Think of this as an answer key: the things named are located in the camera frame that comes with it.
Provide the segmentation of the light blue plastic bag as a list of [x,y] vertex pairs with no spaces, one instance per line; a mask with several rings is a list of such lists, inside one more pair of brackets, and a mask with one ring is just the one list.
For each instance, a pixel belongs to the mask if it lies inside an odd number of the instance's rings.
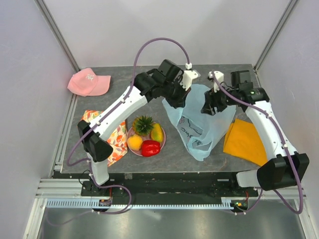
[[171,124],[176,128],[187,152],[197,161],[207,158],[220,139],[227,133],[236,113],[235,106],[215,115],[201,113],[204,93],[209,88],[194,84],[186,97],[184,108],[173,108],[167,100],[162,104]]

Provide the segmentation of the fake pineapple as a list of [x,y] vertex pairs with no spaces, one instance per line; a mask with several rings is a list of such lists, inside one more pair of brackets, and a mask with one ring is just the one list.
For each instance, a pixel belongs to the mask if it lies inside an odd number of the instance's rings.
[[153,130],[153,118],[148,116],[140,116],[133,121],[133,131],[139,136],[147,136]]

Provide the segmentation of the fake mango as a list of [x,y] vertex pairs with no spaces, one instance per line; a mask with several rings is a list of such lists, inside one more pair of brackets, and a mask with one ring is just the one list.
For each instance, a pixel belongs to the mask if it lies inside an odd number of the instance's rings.
[[154,123],[153,124],[153,129],[151,131],[151,139],[154,141],[157,141],[159,143],[163,142],[163,131],[162,127],[159,123]]

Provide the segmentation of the fake red pepper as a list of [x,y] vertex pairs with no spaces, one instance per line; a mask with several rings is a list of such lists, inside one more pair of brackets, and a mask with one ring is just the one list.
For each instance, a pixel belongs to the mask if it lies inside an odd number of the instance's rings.
[[158,154],[161,150],[160,143],[154,140],[145,140],[141,146],[143,157],[151,157]]

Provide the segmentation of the fake peach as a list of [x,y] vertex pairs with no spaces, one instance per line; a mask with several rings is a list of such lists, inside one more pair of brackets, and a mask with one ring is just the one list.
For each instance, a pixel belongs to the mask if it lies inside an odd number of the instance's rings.
[[143,144],[143,138],[139,135],[131,135],[127,140],[127,145],[131,150],[139,151]]

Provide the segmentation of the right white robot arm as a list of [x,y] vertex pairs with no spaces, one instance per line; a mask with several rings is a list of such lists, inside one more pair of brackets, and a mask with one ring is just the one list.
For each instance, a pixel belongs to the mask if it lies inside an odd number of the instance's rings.
[[228,90],[222,86],[222,72],[211,71],[208,79],[213,88],[205,92],[201,112],[215,115],[229,106],[241,107],[257,130],[267,156],[267,162],[259,169],[238,172],[237,179],[228,183],[229,192],[240,196],[246,187],[259,187],[265,191],[301,187],[310,160],[289,142],[274,115],[266,91],[253,86],[249,71],[232,72],[232,86]]

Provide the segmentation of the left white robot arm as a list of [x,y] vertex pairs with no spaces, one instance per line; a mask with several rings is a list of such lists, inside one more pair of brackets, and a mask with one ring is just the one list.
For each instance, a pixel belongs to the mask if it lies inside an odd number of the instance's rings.
[[92,190],[99,196],[109,192],[107,159],[113,148],[107,143],[115,128],[132,113],[151,100],[164,97],[174,108],[185,106],[185,99],[191,90],[192,64],[181,69],[169,60],[163,60],[157,69],[151,69],[134,76],[131,85],[112,105],[90,122],[78,123],[80,142],[89,157]]

